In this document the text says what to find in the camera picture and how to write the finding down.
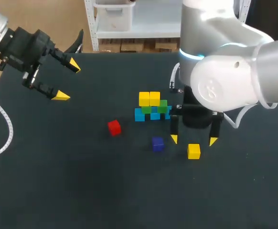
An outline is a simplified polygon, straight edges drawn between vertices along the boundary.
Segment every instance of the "toy block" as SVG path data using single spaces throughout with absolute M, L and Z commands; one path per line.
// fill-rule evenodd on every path
M 164 143 L 162 137 L 153 137 L 152 144 L 154 152 L 161 152 L 164 150 Z
M 144 122 L 145 115 L 142 113 L 141 108 L 135 108 L 135 122 Z
M 160 92 L 150 92 L 150 106 L 160 105 Z
M 199 144 L 188 145 L 188 159 L 200 159 L 201 149 Z
M 150 93 L 139 92 L 139 106 L 149 106 L 149 105 L 150 105 Z
M 157 112 L 160 114 L 165 114 L 168 112 L 168 101 L 160 100 L 160 105 L 157 107 Z
M 165 116 L 166 120 L 171 119 L 171 117 L 170 117 L 170 110 L 172 110 L 172 106 L 168 106 L 168 111 L 167 111 L 166 116 Z
M 108 129 L 112 136 L 121 134 L 121 126 L 117 120 L 108 123 Z
M 160 114 L 159 113 L 151 113 L 150 119 L 151 120 L 160 120 Z
M 152 113 L 152 107 L 151 106 L 143 106 L 143 107 L 141 107 L 141 111 L 143 114 L 150 114 L 150 113 Z
M 152 106 L 152 113 L 157 113 L 157 107 L 156 106 Z

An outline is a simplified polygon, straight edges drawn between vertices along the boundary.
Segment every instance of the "stacked cubes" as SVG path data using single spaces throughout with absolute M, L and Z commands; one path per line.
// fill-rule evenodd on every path
M 139 106 L 141 108 L 135 109 L 136 122 L 170 119 L 169 111 L 172 106 L 168 106 L 167 100 L 160 99 L 160 92 L 140 92 Z

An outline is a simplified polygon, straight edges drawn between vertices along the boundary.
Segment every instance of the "black mat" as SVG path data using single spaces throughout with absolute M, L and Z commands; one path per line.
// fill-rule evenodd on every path
M 169 122 L 134 122 L 140 91 L 161 91 L 169 104 L 176 54 L 79 54 L 72 74 L 54 60 L 43 81 L 71 96 L 50 102 L 21 86 L 6 69 L 0 105 L 15 136 L 0 156 L 0 229 L 278 228 L 278 109 L 255 107 L 239 130 L 223 124 L 208 147 L 209 130 Z M 121 136 L 107 122 L 118 119 Z M 8 136 L 0 115 L 0 147 Z M 152 136 L 166 149 L 155 154 Z M 187 145 L 201 143 L 198 161 Z

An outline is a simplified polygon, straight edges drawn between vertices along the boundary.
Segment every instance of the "robotic arm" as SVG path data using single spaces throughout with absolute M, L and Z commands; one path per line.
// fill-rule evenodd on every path
M 0 71 L 8 64 L 23 72 L 22 84 L 29 89 L 36 89 L 49 99 L 67 100 L 68 95 L 54 89 L 38 80 L 38 70 L 47 56 L 57 59 L 63 66 L 77 73 L 79 66 L 68 53 L 82 51 L 83 30 L 80 31 L 76 41 L 65 52 L 55 48 L 50 37 L 38 30 L 34 34 L 28 33 L 18 27 L 15 31 L 7 27 L 8 19 L 0 14 Z
M 183 0 L 179 79 L 183 104 L 192 108 L 183 112 L 188 127 L 207 127 L 213 111 L 244 107 L 243 116 L 258 101 L 267 109 L 277 106 L 278 41 L 241 23 L 233 5 Z

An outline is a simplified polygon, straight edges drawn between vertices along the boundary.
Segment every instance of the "white cable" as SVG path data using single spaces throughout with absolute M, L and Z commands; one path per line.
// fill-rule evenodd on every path
M 3 115 L 3 117 L 6 120 L 6 123 L 8 125 L 9 128 L 9 138 L 7 139 L 5 145 L 0 149 L 0 154 L 3 153 L 7 147 L 9 147 L 9 145 L 11 144 L 11 141 L 13 139 L 13 134 L 14 134 L 14 130 L 13 130 L 13 125 L 11 124 L 11 120 L 9 118 L 9 116 L 6 114 L 6 112 L 2 109 L 2 107 L 0 106 L 0 112 Z
M 233 122 L 233 120 L 231 120 L 230 117 L 228 117 L 228 115 L 226 115 L 224 113 L 224 118 L 226 119 L 226 121 L 234 128 L 237 129 L 240 126 L 241 120 L 243 118 L 243 116 L 245 115 L 245 113 L 252 107 L 256 106 L 257 104 L 254 105 L 247 105 L 245 107 L 243 107 L 243 109 L 240 111 L 240 113 L 238 114 L 235 123 Z
M 177 63 L 175 65 L 175 67 L 173 68 L 171 79 L 170 79 L 170 86 L 169 86 L 170 89 L 174 89 L 175 88 L 175 76 L 176 76 L 176 73 L 177 73 L 178 69 L 179 69 L 179 63 Z

